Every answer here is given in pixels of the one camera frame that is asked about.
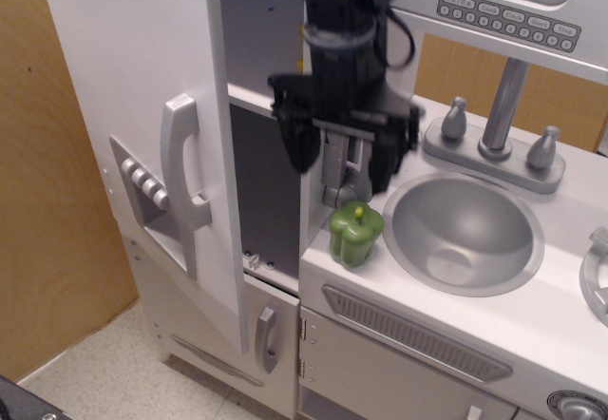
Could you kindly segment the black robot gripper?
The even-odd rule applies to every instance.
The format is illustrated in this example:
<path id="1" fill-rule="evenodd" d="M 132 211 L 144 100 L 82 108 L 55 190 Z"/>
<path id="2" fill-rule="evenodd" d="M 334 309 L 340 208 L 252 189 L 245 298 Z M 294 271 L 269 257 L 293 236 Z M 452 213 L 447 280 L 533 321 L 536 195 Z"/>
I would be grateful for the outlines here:
<path id="1" fill-rule="evenodd" d="M 419 142 L 423 110 L 390 89 L 386 71 L 408 65 L 414 51 L 394 65 L 388 61 L 385 42 L 341 49 L 313 46 L 310 73 L 269 76 L 273 115 L 298 173 L 308 172 L 320 153 L 320 128 L 316 124 L 344 125 L 373 134 L 371 193 L 387 191 L 404 157 Z"/>

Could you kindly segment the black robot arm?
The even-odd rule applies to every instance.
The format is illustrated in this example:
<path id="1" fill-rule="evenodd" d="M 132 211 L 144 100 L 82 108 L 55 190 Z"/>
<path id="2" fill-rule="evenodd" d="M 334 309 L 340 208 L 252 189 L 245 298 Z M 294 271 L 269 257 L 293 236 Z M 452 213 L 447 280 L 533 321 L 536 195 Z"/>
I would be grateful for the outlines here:
<path id="1" fill-rule="evenodd" d="M 326 196 L 334 207 L 387 190 L 403 157 L 418 144 L 424 110 L 390 88 L 388 25 L 407 38 L 391 0 L 305 0 L 308 74 L 274 74 L 272 111 L 293 167 L 307 172 L 322 156 Z"/>

